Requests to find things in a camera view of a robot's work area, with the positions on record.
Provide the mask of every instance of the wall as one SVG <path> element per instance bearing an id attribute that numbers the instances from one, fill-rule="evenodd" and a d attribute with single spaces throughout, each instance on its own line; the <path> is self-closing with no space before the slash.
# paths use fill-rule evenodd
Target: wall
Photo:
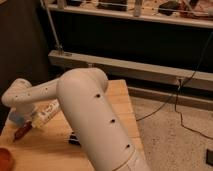
<path id="1" fill-rule="evenodd" d="M 50 79 L 48 48 L 36 9 L 39 0 L 0 5 L 0 95 L 17 77 L 33 84 Z M 8 109 L 0 104 L 0 128 Z"/>

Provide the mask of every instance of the floor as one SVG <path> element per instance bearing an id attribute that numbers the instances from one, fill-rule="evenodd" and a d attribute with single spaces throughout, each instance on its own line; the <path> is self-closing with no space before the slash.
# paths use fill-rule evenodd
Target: floor
<path id="1" fill-rule="evenodd" d="M 162 102 L 131 97 L 136 118 L 157 109 Z M 186 126 L 213 137 L 213 111 L 177 106 Z M 213 140 L 206 139 L 180 125 L 174 104 L 167 104 L 155 115 L 138 121 L 148 164 L 152 171 L 212 171 L 205 163 L 206 149 L 213 150 Z"/>

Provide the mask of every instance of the screw hole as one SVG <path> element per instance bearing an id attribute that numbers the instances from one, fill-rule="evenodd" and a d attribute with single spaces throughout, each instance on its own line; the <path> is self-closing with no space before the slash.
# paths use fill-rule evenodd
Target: screw hole
<path id="1" fill-rule="evenodd" d="M 115 123 L 115 119 L 112 119 L 112 120 L 110 121 L 110 123 Z"/>
<path id="2" fill-rule="evenodd" d="M 129 145 L 129 144 L 127 144 L 127 145 L 126 145 L 126 148 L 130 148 L 130 145 Z"/>
<path id="3" fill-rule="evenodd" d="M 101 95 L 100 95 L 100 94 L 96 94 L 95 97 L 96 97 L 96 98 L 100 98 Z"/>

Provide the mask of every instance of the wooden tabletop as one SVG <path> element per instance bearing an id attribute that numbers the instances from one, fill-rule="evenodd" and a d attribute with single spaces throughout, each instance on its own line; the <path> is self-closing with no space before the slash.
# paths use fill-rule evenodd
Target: wooden tabletop
<path id="1" fill-rule="evenodd" d="M 109 81 L 106 95 L 136 148 L 144 155 L 126 82 Z M 46 104 L 47 102 L 40 102 L 36 105 L 42 108 Z M 14 171 L 94 170 L 81 147 L 68 143 L 72 130 L 62 112 L 42 130 L 32 129 L 21 140 L 13 142 L 16 130 L 17 127 L 7 120 L 0 136 L 0 147 L 9 149 L 14 157 Z"/>

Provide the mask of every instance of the black cable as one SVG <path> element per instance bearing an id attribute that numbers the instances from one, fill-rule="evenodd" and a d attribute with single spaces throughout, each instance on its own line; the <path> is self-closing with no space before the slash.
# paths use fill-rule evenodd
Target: black cable
<path id="1" fill-rule="evenodd" d="M 202 133 L 202 132 L 200 132 L 200 131 L 198 131 L 198 130 L 189 128 L 189 127 L 187 127 L 186 125 L 184 125 L 184 123 L 183 123 L 183 114 L 182 114 L 182 112 L 180 112 L 180 111 L 177 110 L 178 96 L 179 96 L 179 91 L 177 91 L 177 93 L 176 93 L 174 110 L 175 110 L 176 113 L 178 113 L 178 114 L 180 115 L 180 125 L 181 125 L 183 128 L 185 128 L 185 129 L 187 129 L 187 130 L 189 130 L 189 131 L 191 131 L 191 132 L 194 132 L 194 133 L 196 133 L 196 134 L 198 134 L 198 135 L 201 135 L 201 136 L 204 137 L 204 138 L 207 138 L 207 139 L 209 139 L 209 140 L 213 140 L 213 137 L 210 137 L 210 136 L 208 136 L 208 135 L 206 135 L 206 134 L 204 134 L 204 133 Z"/>
<path id="2" fill-rule="evenodd" d="M 194 72 L 192 73 L 192 75 L 191 75 L 189 78 L 185 79 L 185 80 L 183 81 L 183 83 L 181 82 L 181 84 L 179 84 L 179 86 L 178 86 L 177 91 L 174 92 L 174 93 L 172 93 L 172 94 L 167 98 L 167 100 L 166 100 L 159 108 L 157 108 L 154 112 L 152 112 L 152 113 L 150 113 L 150 114 L 148 114 L 148 115 L 146 115 L 146 116 L 144 116 L 144 117 L 142 117 L 142 118 L 136 119 L 136 121 L 142 121 L 142 120 L 144 120 L 144 119 L 146 119 L 146 118 L 148 118 L 148 117 L 150 117 L 150 116 L 156 114 L 158 111 L 160 111 L 160 110 L 172 99 L 172 97 L 174 96 L 175 93 L 176 93 L 176 97 L 178 97 L 178 94 L 180 93 L 181 88 L 184 87 L 188 82 L 190 82 L 190 81 L 192 80 L 192 78 L 194 77 L 194 75 L 196 74 L 196 72 L 198 71 L 198 69 L 200 68 L 200 65 L 201 65 L 201 63 L 203 62 L 203 59 L 204 59 L 205 53 L 206 53 L 206 49 L 207 49 L 207 47 L 208 47 L 208 45 L 209 45 L 209 43 L 210 43 L 210 41 L 211 41 L 211 39 L 212 39 L 212 36 L 213 36 L 213 31 L 212 31 L 212 32 L 210 33 L 210 35 L 208 36 L 208 39 L 207 39 L 207 41 L 206 41 L 206 43 L 205 43 L 205 45 L 204 45 L 204 47 L 203 47 L 203 49 L 202 49 L 201 56 L 200 56 L 200 59 L 199 59 L 199 61 L 198 61 L 198 64 L 197 64 L 196 68 L 194 69 Z"/>
<path id="3" fill-rule="evenodd" d="M 138 121 L 144 120 L 144 119 L 146 119 L 146 118 L 148 118 L 148 117 L 150 117 L 150 116 L 156 114 L 158 111 L 160 111 L 160 110 L 172 99 L 172 97 L 174 96 L 174 94 L 175 94 L 175 93 L 172 93 L 172 94 L 166 99 L 166 101 L 165 101 L 159 108 L 157 108 L 154 112 L 152 112 L 152 113 L 150 113 L 150 114 L 148 114 L 148 115 L 146 115 L 146 116 L 144 116 L 144 117 L 141 117 L 141 118 L 139 118 L 139 119 L 136 119 L 136 121 L 138 122 Z"/>

